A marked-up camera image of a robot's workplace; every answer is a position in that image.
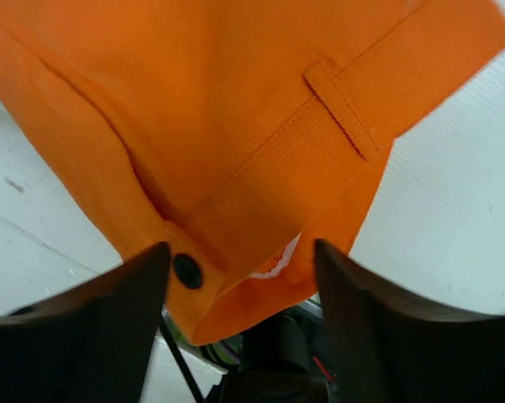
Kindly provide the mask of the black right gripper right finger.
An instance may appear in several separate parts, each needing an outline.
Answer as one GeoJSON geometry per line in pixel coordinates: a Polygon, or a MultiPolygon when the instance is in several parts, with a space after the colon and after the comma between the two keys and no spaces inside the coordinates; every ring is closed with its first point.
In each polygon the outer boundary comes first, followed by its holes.
{"type": "Polygon", "coordinates": [[[343,402],[505,402],[505,314],[430,300],[331,243],[314,269],[343,402]]]}

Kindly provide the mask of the orange trousers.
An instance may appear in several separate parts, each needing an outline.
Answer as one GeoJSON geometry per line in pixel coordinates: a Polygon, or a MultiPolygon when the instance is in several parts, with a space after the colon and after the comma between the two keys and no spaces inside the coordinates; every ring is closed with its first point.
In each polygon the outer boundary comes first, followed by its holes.
{"type": "Polygon", "coordinates": [[[394,140],[505,50],[493,1],[0,1],[0,101],[190,343],[316,291],[394,140]]]}

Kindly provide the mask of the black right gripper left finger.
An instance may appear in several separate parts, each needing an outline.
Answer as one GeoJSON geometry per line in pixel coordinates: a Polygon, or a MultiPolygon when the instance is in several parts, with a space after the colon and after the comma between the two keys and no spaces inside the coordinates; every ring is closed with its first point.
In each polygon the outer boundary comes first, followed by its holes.
{"type": "Polygon", "coordinates": [[[0,316],[0,402],[138,402],[171,254],[120,266],[0,316]]]}

